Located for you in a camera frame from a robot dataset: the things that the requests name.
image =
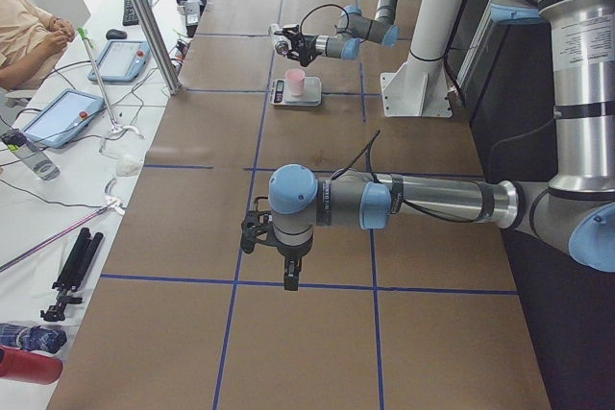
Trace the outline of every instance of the white pole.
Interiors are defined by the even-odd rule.
[[[381,74],[387,117],[452,115],[443,55],[462,0],[423,0],[407,61],[397,73]]]

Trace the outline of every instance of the clear bottle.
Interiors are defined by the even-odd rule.
[[[52,180],[60,174],[58,165],[30,141],[19,129],[10,129],[2,136],[2,142],[42,180]]]

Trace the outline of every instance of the digital scale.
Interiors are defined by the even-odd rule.
[[[68,88],[47,109],[37,114],[22,132],[38,144],[60,148],[86,127],[103,104],[100,96]]]
[[[271,87],[270,103],[275,108],[316,108],[321,103],[322,86],[317,77],[306,77],[304,92],[292,96],[285,79],[276,79]]]
[[[142,40],[110,40],[103,48],[98,60],[98,69],[103,82],[127,84],[139,75],[150,57],[150,46]],[[92,70],[87,78],[96,82]]]

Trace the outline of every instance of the keyboard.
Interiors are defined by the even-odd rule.
[[[124,15],[122,16],[122,24],[124,26],[134,26],[138,24],[138,16],[136,16],[135,6],[131,0],[124,0]]]

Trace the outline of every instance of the white mounting base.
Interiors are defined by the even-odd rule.
[[[407,62],[396,73],[381,74],[382,104],[386,117],[451,117],[447,99],[448,87],[444,69],[440,69],[437,82],[430,84],[429,74],[415,77],[408,84]]]

